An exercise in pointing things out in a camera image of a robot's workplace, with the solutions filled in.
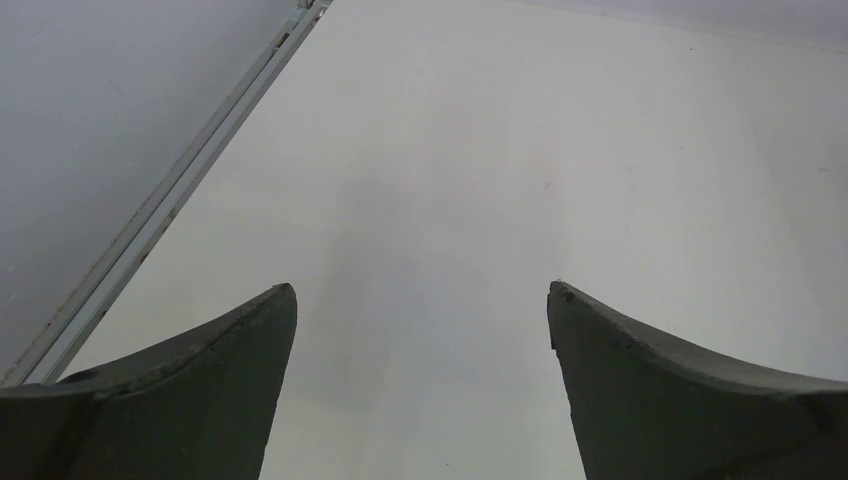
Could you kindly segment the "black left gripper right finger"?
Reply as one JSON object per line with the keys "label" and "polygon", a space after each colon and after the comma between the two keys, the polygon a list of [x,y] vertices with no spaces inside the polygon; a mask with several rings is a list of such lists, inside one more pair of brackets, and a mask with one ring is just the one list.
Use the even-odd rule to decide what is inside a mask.
{"label": "black left gripper right finger", "polygon": [[551,345],[589,479],[843,479],[847,386],[706,349],[554,281]]}

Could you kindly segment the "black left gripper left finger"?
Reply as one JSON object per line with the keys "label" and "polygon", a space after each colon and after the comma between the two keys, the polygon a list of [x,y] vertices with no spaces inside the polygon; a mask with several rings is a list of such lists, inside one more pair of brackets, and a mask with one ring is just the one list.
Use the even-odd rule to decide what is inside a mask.
{"label": "black left gripper left finger", "polygon": [[2,477],[257,478],[296,326],[280,284],[134,354],[3,389]]}

